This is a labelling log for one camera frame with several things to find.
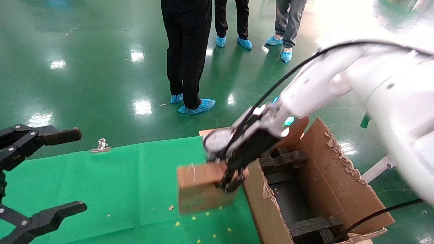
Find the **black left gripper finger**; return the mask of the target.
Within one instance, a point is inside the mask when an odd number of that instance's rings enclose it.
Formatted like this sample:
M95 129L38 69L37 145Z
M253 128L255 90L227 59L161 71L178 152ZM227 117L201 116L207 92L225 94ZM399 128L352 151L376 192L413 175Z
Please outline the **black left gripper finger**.
M31 217L27 217L4 204L1 204L0 208L0 218L15 226L9 235L1 239L2 244L29 244L39 236L58 230L65 218L87 211L87 205L82 201L73 201L42 210Z
M51 125L30 127L17 124L0 132L0 170L11 171L43 146L79 141L81 131L74 127L59 131Z

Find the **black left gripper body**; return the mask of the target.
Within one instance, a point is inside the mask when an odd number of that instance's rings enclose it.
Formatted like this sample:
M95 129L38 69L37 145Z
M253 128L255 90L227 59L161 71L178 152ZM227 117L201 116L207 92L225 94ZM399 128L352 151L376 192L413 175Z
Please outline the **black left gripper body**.
M7 187L7 181L6 181L6 175L4 172L0 172L0 204L2 204L3 198L6 196L6 187Z

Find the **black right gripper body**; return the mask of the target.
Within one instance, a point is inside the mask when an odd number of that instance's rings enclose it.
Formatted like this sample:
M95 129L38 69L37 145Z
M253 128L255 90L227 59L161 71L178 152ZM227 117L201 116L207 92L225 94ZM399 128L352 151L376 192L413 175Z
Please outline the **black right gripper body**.
M280 140L280 136L274 136L268 131L254 132L251 137L234 150L227 162L228 170L235 171L247 167L249 163L257 159L263 152L269 150Z

